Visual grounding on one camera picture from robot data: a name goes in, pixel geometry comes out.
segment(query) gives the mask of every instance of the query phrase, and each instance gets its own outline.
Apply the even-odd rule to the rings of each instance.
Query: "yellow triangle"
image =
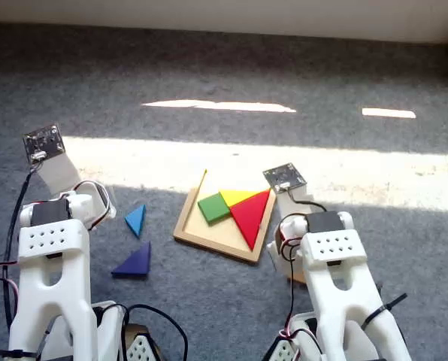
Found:
[[[232,207],[239,202],[245,201],[248,198],[262,192],[261,190],[220,190],[221,196],[224,198],[228,207]]]

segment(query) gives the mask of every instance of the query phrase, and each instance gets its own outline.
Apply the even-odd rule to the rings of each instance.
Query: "puzzle piece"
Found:
[[[219,193],[201,199],[197,204],[209,225],[226,218],[230,213],[229,207]]]
[[[219,193],[224,198],[224,202],[226,202],[228,207],[232,207],[237,203],[245,201],[252,196],[260,193],[261,191],[252,191],[252,190],[220,190]]]
[[[142,205],[134,209],[126,216],[127,226],[134,232],[135,236],[139,238],[141,235],[142,225],[144,224],[144,218],[146,215],[146,206]]]
[[[112,271],[114,276],[145,276],[150,267],[150,242],[132,253],[122,265]]]
[[[237,203],[231,207],[231,214],[237,223],[242,236],[251,250],[254,249],[262,215],[268,203],[269,190]]]

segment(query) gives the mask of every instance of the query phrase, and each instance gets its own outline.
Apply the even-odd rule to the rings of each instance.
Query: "white wall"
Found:
[[[448,0],[0,0],[0,21],[448,43]]]

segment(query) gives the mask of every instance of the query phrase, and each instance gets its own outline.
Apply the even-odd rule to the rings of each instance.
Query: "red triangle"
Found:
[[[251,250],[256,243],[268,198],[269,190],[265,190],[231,207],[231,214]]]

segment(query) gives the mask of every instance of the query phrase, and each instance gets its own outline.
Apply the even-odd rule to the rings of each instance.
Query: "blue triangle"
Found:
[[[126,261],[112,271],[112,275],[144,276],[149,273],[150,242],[144,242]]]
[[[141,235],[142,225],[144,224],[144,218],[146,215],[146,206],[142,205],[139,208],[134,209],[126,216],[127,226],[134,232],[135,236],[139,238]]]

